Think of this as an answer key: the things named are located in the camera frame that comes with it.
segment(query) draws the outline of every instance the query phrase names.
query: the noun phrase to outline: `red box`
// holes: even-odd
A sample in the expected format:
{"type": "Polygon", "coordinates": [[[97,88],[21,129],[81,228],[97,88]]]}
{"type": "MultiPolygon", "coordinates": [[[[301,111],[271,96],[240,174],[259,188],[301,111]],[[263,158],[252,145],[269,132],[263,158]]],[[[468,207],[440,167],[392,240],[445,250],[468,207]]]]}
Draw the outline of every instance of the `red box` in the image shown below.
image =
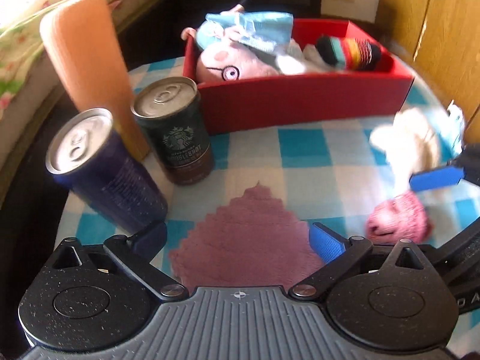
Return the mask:
{"type": "MultiPolygon", "coordinates": [[[[315,44],[321,35],[375,42],[349,21],[294,20],[292,38],[302,49],[315,44]]],[[[379,47],[382,57],[372,72],[280,75],[199,84],[207,130],[213,135],[318,120],[393,115],[409,93],[413,77],[384,47],[379,47]]],[[[183,75],[193,80],[198,55],[195,41],[189,37],[183,75]]]]}

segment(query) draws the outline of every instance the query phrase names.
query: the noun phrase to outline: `blue and white tablecloth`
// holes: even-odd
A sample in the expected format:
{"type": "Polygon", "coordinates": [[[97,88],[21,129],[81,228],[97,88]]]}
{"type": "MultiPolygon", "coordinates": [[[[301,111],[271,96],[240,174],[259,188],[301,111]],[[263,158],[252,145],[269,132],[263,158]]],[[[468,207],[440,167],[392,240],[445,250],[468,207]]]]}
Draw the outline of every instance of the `blue and white tablecloth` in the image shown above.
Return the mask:
{"type": "MultiPolygon", "coordinates": [[[[161,78],[182,75],[182,65],[183,58],[177,58],[141,66],[130,72],[131,84],[138,92],[161,78]]],[[[423,110],[437,130],[445,123],[445,110],[418,77],[406,105],[423,110]]],[[[385,156],[368,143],[373,128],[392,121],[393,115],[331,120],[213,136],[215,169],[204,181],[188,187],[167,181],[149,155],[146,168],[169,202],[169,240],[152,264],[170,274],[164,256],[178,246],[188,230],[259,181],[299,219],[320,221],[345,237],[363,234],[374,207],[394,196],[394,178],[385,156]]],[[[445,144],[442,147],[446,161],[450,150],[445,144]]],[[[435,246],[479,216],[480,188],[464,181],[455,187],[421,193],[420,197],[435,226],[429,240],[435,246]]],[[[123,234],[123,230],[70,193],[57,244],[71,236],[83,244],[97,244],[113,234],[123,234]]],[[[480,351],[480,310],[460,317],[449,347],[459,356],[469,350],[480,351]]]]}

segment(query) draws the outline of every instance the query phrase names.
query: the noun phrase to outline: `blue can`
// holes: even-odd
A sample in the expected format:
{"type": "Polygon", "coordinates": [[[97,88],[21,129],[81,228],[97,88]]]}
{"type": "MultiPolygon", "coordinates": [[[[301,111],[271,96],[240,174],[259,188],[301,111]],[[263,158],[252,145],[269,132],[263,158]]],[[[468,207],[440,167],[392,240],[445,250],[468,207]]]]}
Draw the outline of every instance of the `blue can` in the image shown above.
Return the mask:
{"type": "Polygon", "coordinates": [[[106,109],[84,111],[63,126],[50,143],[46,168],[55,181],[129,233],[165,220],[165,197],[128,153],[106,109]]]}

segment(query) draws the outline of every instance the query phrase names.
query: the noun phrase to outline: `striped knit toy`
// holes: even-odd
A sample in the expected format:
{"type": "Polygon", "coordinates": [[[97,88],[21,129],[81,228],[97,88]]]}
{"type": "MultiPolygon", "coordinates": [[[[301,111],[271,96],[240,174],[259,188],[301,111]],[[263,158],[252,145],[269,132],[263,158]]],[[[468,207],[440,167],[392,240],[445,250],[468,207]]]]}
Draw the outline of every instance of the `striped knit toy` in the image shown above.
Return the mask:
{"type": "Polygon", "coordinates": [[[382,56],[380,48],[365,39],[322,35],[315,47],[327,64],[349,71],[372,71],[382,56]]]}

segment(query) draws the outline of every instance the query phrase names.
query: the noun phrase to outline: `starbucks logo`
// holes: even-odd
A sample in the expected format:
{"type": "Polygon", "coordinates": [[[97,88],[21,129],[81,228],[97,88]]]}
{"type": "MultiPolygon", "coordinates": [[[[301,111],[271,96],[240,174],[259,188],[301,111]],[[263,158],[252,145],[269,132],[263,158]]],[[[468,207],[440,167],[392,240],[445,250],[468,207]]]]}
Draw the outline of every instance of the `starbucks logo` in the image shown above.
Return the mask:
{"type": "Polygon", "coordinates": [[[171,150],[186,149],[194,138],[194,131],[190,128],[174,127],[168,135],[163,136],[163,143],[171,150]]]}

